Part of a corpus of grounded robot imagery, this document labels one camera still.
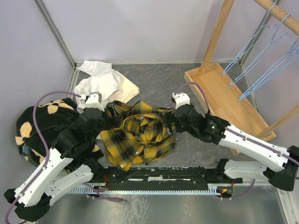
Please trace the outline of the yellow plaid shirt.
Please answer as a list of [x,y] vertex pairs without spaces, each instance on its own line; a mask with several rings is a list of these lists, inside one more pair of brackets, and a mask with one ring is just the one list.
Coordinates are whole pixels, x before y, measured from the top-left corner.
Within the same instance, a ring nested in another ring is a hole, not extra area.
[[143,101],[133,106],[120,101],[112,103],[121,116],[119,127],[100,133],[107,160],[128,171],[133,165],[149,164],[166,157],[175,147],[173,123],[167,126],[165,116],[173,108],[152,107]]

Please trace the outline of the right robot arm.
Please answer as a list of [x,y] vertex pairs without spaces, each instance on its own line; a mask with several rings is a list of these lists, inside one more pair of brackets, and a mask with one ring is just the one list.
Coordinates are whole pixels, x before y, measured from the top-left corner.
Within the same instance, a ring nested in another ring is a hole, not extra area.
[[227,160],[224,166],[214,171],[217,181],[259,179],[281,190],[294,190],[299,169],[298,147],[273,145],[209,112],[202,116],[190,104],[184,104],[164,117],[166,124],[174,125],[178,133],[187,132],[202,142],[228,147],[253,158],[252,161]]

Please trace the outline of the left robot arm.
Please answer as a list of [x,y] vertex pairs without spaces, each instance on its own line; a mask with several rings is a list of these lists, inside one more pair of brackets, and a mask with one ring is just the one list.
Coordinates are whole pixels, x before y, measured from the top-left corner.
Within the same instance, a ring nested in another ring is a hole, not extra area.
[[80,184],[99,182],[104,167],[92,157],[94,140],[101,131],[121,125],[113,105],[104,110],[87,108],[77,121],[59,133],[43,162],[19,187],[8,189],[4,197],[25,223],[42,218],[64,194]]

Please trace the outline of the white shirt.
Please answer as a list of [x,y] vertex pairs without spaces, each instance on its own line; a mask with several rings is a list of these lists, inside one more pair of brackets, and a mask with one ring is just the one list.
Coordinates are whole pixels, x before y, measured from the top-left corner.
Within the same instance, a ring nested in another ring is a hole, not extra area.
[[88,97],[98,92],[101,94],[103,106],[115,100],[127,103],[140,93],[139,87],[114,70],[111,63],[84,61],[77,69],[88,74],[89,77],[82,79],[75,86],[74,93]]

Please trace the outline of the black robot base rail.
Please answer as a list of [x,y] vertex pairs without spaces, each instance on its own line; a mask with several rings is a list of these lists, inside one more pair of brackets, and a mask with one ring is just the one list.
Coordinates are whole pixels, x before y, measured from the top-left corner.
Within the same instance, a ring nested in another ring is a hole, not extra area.
[[133,167],[123,171],[116,167],[102,169],[102,174],[91,183],[108,185],[108,190],[207,190],[209,184],[239,184],[242,178],[231,179],[224,174],[221,159],[214,168],[205,167]]

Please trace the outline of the wooden clothes rack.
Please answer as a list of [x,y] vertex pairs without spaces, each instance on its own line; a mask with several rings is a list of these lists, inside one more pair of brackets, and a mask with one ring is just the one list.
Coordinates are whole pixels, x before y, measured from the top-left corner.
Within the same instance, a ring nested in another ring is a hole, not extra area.
[[270,141],[276,137],[274,130],[297,115],[299,107],[295,106],[272,125],[268,125],[247,99],[238,102],[242,92],[236,84],[227,88],[232,79],[227,73],[222,75],[224,69],[211,60],[233,3],[232,0],[223,2],[201,66],[186,71],[184,78],[192,83],[191,89],[206,111],[209,110],[211,114],[229,121],[250,135]]

